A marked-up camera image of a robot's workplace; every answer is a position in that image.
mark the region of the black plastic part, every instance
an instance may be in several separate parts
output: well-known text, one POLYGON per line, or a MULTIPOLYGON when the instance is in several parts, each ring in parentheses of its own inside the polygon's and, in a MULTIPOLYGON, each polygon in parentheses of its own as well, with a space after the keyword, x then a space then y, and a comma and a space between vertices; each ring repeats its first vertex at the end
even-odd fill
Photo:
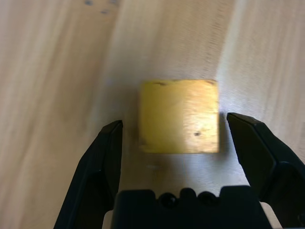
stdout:
POLYGON ((102 228, 104 215, 113 209, 119 189, 122 128, 122 121, 104 126, 82 156, 55 229, 102 228))
POLYGON ((249 186, 223 187, 217 199, 216 205, 203 204, 192 189, 185 188, 177 204, 165 208, 151 190, 122 191, 116 198, 112 229, 271 229, 249 186))
POLYGON ((238 161, 260 201, 268 203, 283 227, 302 227, 305 166, 262 122, 228 113, 238 161))

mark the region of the yellow cube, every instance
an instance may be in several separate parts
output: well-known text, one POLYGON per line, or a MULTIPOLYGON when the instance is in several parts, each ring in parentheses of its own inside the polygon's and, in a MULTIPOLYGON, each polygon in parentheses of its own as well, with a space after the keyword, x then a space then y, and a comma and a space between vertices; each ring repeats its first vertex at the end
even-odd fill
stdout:
POLYGON ((218 152, 218 93, 214 80, 142 84, 140 147, 146 153, 218 152))

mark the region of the dark spot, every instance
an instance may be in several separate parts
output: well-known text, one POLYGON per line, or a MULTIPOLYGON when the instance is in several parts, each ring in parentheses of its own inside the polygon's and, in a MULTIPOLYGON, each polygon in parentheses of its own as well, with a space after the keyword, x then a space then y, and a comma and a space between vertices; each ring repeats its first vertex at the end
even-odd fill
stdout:
POLYGON ((163 83, 163 82, 156 82, 155 84, 158 84, 158 85, 161 85, 161 86, 166 86, 167 85, 166 83, 163 83))
POLYGON ((119 3, 119 0, 110 0, 110 3, 111 3, 111 4, 115 4, 115 5, 116 5, 116 4, 118 4, 118 3, 119 3))
POLYGON ((207 82, 210 83, 211 85, 214 85, 216 83, 215 80, 208 80, 207 82))
POLYGON ((101 13, 107 14, 107 13, 109 13, 109 10, 102 10, 101 13))
POLYGON ((88 5, 88 6, 92 6, 93 5, 93 2, 91 0, 86 0, 85 1, 85 4, 88 5))

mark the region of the cube face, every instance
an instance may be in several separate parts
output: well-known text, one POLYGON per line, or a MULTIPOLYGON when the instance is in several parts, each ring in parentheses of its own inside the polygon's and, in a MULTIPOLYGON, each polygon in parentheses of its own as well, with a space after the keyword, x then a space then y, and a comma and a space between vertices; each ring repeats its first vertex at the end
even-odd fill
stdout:
POLYGON ((146 153, 217 153, 218 90, 213 80, 142 84, 140 147, 146 153))

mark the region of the wooden table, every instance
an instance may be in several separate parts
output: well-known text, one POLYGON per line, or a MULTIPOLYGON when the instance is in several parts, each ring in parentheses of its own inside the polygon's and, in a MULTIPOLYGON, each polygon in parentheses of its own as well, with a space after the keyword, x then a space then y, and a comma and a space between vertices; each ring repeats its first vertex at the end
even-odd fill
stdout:
POLYGON ((304 12, 303 0, 0 0, 0 228, 52 228, 80 157, 116 119, 120 189, 247 184, 227 112, 305 161, 304 12), (139 85, 155 78, 218 81, 220 153, 139 152, 139 85))

